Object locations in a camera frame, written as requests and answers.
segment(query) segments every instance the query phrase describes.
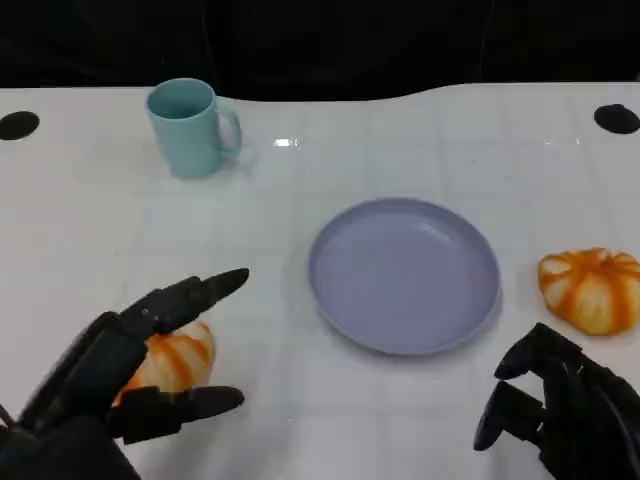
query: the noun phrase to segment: table surface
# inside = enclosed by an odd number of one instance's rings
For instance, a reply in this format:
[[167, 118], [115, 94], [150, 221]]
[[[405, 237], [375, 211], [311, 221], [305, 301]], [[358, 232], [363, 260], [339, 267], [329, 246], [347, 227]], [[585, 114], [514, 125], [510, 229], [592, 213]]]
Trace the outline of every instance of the table surface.
[[[640, 338], [587, 338], [554, 319], [535, 265], [607, 246], [640, 255], [640, 135], [593, 122], [640, 112], [640, 87], [455, 86], [366, 103], [222, 100], [241, 157], [213, 177], [169, 176], [146, 89], [0, 92], [0, 115], [32, 110], [29, 138], [0, 142], [1, 401], [28, 394], [88, 322], [190, 274], [249, 267], [250, 282], [204, 318], [218, 340], [211, 382], [248, 401], [176, 436], [125, 447], [145, 479], [541, 479], [535, 450], [472, 438], [507, 347], [541, 321], [640, 387]], [[454, 351], [388, 358], [318, 318], [305, 279], [314, 235], [356, 202], [441, 203], [489, 239], [500, 320]], [[534, 377], [516, 384], [540, 395]]]

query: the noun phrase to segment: pumpkin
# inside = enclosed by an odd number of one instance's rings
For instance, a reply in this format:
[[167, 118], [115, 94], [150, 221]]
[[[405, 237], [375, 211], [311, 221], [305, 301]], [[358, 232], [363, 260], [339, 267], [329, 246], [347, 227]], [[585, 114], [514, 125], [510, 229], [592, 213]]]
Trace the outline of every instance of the pumpkin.
[[156, 386], [163, 392], [182, 392], [206, 384], [215, 359], [215, 342], [207, 324], [191, 322], [167, 335], [147, 340], [147, 356], [118, 394], [127, 390]]
[[538, 280], [551, 312], [590, 335], [633, 328], [640, 318], [640, 264], [605, 248], [547, 255]]

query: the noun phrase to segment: lavender plate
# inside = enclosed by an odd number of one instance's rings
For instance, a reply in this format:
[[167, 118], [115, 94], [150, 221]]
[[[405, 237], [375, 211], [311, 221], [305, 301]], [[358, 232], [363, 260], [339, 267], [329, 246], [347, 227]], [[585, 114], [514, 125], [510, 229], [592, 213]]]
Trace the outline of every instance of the lavender plate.
[[499, 307], [500, 273], [484, 236], [428, 202], [366, 202], [316, 238], [309, 281], [322, 315], [356, 343], [424, 355], [473, 337]]

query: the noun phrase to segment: mug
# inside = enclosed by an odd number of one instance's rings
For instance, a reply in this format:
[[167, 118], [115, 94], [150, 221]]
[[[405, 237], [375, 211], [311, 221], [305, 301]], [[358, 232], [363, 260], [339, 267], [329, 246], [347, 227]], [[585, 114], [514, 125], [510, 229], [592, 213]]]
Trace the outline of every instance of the mug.
[[[163, 82], [151, 91], [146, 107], [160, 151], [176, 177], [211, 175], [225, 156], [240, 151], [242, 130], [238, 117], [227, 107], [217, 105], [213, 88], [201, 80], [176, 78]], [[231, 123], [230, 147], [220, 139], [218, 115]]]

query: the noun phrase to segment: robotic hand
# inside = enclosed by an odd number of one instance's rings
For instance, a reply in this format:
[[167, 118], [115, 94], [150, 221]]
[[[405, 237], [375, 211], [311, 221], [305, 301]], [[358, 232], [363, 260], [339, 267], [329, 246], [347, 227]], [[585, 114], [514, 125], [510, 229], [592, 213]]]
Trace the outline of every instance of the robotic hand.
[[[581, 350], [542, 324], [512, 346], [495, 372], [500, 382], [474, 449], [488, 449], [507, 431], [536, 445], [558, 480], [640, 479], [640, 398]], [[505, 382], [528, 371], [543, 380], [544, 407]]]
[[190, 277], [154, 290], [117, 314], [103, 313], [74, 341], [17, 420], [0, 406], [3, 480], [138, 480], [114, 438], [125, 443], [170, 435], [182, 423], [244, 402], [232, 387], [172, 394], [155, 387], [116, 395], [142, 364], [145, 341], [195, 320], [247, 280], [247, 269]]

